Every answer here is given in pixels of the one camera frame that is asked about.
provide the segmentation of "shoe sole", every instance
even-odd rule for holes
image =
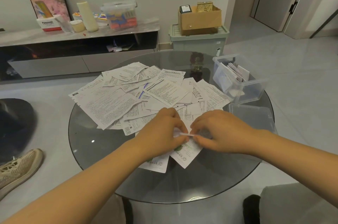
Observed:
[[[44,154],[43,151],[41,149],[37,149],[39,152],[37,153],[36,158],[34,159],[34,162],[32,163],[32,166],[30,168],[30,170],[23,175],[22,177],[20,177],[19,179],[13,181],[12,183],[8,184],[7,186],[5,186],[4,188],[2,188],[0,190],[0,201],[9,193],[11,192],[14,188],[16,188],[17,186],[21,185],[22,183],[24,183],[25,181],[27,181],[31,176],[33,176],[37,170],[40,168],[40,166],[43,163],[44,160]]]

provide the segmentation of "transparent plastic container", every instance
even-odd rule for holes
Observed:
[[[268,130],[277,134],[273,114],[268,107],[246,106],[229,104],[229,113],[232,113],[252,128]]]
[[[242,104],[261,98],[269,79],[250,60],[240,54],[234,54],[214,57],[213,61],[215,62],[213,80],[230,102]],[[224,66],[229,63],[234,64],[236,67],[240,65],[250,72],[249,80],[239,82],[221,63]]]
[[[116,1],[104,3],[101,11],[106,15],[110,28],[119,29],[137,26],[136,7],[135,0]]]

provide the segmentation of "cream-colored bottle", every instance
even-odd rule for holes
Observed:
[[[97,24],[95,17],[93,16],[93,12],[91,11],[88,2],[80,2],[77,3],[79,8],[83,23],[87,29],[87,31],[94,32],[99,29],[99,25]]]

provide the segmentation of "glass tabletop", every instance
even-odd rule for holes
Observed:
[[[185,71],[185,78],[213,82],[212,56],[191,51],[159,51],[137,56],[112,69],[133,62],[161,69]],[[248,105],[265,106],[273,113],[270,99],[264,93],[260,100]],[[101,160],[134,134],[125,136],[122,130],[101,130],[78,105],[69,120],[69,142],[74,157],[84,170]],[[137,168],[116,190],[116,194],[130,200],[147,203],[184,203],[215,196],[245,179],[261,162],[241,154],[225,154],[202,149],[192,163],[183,169],[171,157],[166,173]]]

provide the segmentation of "beige sneaker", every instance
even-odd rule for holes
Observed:
[[[0,200],[14,188],[34,175],[43,162],[41,149],[33,149],[23,156],[0,166]]]

